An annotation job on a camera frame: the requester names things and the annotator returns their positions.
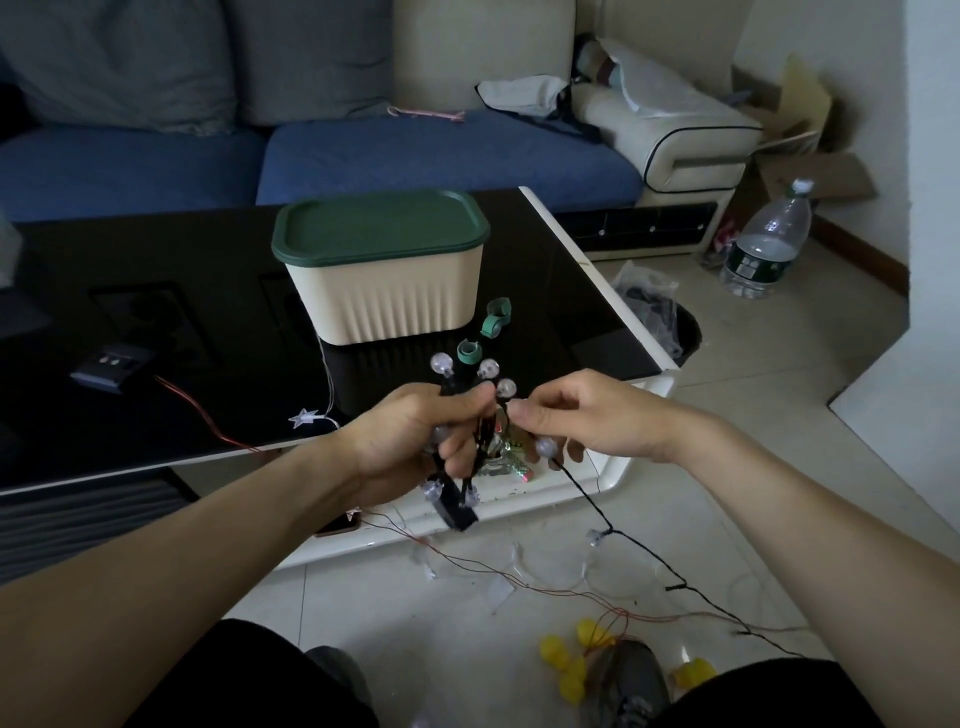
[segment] wall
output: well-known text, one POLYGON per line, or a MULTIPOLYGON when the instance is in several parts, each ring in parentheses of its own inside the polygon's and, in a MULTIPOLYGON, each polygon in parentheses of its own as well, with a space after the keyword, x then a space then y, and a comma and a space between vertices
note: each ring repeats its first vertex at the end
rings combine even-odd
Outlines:
POLYGON ((905 7, 911 325, 831 408, 960 530, 960 3, 905 7))
POLYGON ((778 83, 792 52, 842 100, 845 136, 879 192, 875 200, 818 211, 908 262, 903 0, 756 0, 734 62, 778 83))
POLYGON ((599 25, 705 91, 730 90, 733 51, 754 0, 606 0, 605 25, 594 22, 597 2, 578 0, 578 32, 599 25))

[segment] bottle label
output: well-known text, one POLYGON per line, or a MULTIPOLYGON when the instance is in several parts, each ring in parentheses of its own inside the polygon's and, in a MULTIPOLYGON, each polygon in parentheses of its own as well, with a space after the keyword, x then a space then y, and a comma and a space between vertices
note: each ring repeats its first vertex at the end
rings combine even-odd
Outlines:
POLYGON ((776 283, 783 278, 792 260, 764 260, 750 255, 734 243, 727 256, 727 270, 754 283, 776 283))

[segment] forearm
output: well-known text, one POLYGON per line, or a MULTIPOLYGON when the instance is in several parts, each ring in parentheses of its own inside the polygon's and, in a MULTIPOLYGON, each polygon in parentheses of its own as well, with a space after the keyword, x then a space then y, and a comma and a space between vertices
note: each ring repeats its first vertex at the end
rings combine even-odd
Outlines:
POLYGON ((0 590, 0 724, 121 724, 233 604, 349 507, 352 465, 335 438, 309 447, 0 590))
POLYGON ((712 493, 891 726, 953 724, 960 568, 698 416, 682 465, 712 493))

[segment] wooden baseboard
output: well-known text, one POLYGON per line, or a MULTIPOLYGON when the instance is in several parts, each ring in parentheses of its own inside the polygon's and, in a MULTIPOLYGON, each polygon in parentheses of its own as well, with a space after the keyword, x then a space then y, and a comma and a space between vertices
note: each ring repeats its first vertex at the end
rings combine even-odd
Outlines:
POLYGON ((888 288, 902 296, 910 295, 910 270, 852 232, 845 231, 820 215, 814 215, 810 237, 820 241, 825 248, 834 251, 888 288))

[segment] blue sofa cushion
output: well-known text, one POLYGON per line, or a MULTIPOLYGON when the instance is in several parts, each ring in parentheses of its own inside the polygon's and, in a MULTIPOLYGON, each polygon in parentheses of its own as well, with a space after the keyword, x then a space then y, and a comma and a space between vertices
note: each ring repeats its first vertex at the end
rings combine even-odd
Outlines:
POLYGON ((520 185, 552 212, 631 206, 642 189, 634 166, 609 147, 479 109, 462 124, 382 116, 280 127, 267 145, 256 201, 520 185))
POLYGON ((14 222, 252 205, 265 141, 43 127, 0 144, 0 208, 14 222))

